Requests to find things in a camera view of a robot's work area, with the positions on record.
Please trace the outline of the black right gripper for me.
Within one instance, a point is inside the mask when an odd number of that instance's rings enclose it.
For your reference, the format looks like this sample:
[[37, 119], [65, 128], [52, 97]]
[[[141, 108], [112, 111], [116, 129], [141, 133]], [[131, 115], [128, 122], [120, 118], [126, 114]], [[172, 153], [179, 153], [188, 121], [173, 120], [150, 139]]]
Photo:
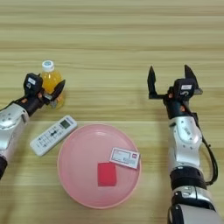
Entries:
[[197, 88], [193, 92], [180, 91], [174, 92], [173, 89], [169, 89], [166, 94], [158, 94], [155, 88], [156, 75], [153, 66], [150, 67], [148, 74], [148, 89], [149, 98], [155, 100], [162, 100], [166, 107], [167, 115], [169, 119], [178, 116], [189, 116], [191, 114], [188, 103], [194, 95], [201, 95], [203, 91], [199, 89], [199, 84], [193, 70], [185, 65], [185, 77], [187, 79], [193, 79], [195, 81], [195, 87]]

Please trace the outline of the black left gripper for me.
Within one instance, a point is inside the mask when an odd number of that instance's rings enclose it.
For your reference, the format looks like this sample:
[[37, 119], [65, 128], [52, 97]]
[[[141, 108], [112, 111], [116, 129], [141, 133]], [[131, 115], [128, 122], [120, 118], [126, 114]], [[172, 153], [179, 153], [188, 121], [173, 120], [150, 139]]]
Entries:
[[52, 95], [38, 93], [36, 95], [29, 95], [20, 101], [20, 106], [25, 109], [29, 116], [32, 116], [38, 109], [41, 109], [44, 105], [49, 105], [55, 99], [59, 97], [64, 86], [65, 80], [62, 80], [52, 92]]

